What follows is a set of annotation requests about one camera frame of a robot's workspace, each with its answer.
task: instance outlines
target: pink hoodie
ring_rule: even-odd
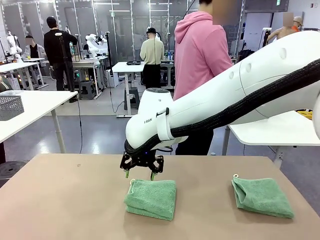
[[[173,100],[190,93],[232,66],[226,32],[213,25],[204,11],[179,21],[175,34],[175,90]]]

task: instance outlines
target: black sweater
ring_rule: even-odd
[[[72,36],[71,34],[67,33],[66,31],[61,31],[59,29],[51,29],[44,35],[43,45],[46,56],[50,63],[50,66],[53,64],[60,64],[64,62],[64,56],[62,54],[62,49],[60,45],[59,37],[56,36],[56,33],[62,33],[65,52],[68,58],[68,61],[72,61],[71,52],[70,52],[70,42],[73,45],[77,44],[77,38]]]

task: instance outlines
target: black cap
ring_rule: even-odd
[[[157,31],[155,28],[153,27],[149,27],[148,31],[146,32],[147,34],[157,34]]]
[[[53,16],[48,16],[46,19],[46,24],[48,24],[48,27],[51,29],[57,27],[57,21]]]

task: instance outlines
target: green towel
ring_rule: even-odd
[[[131,180],[128,194],[124,198],[126,211],[147,217],[171,221],[176,203],[176,182]]]
[[[294,217],[286,195],[274,179],[248,180],[234,177],[231,182],[239,209],[281,218]]]

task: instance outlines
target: beige sweater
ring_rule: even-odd
[[[164,55],[165,47],[162,41],[152,38],[142,43],[140,57],[145,64],[160,64]]]

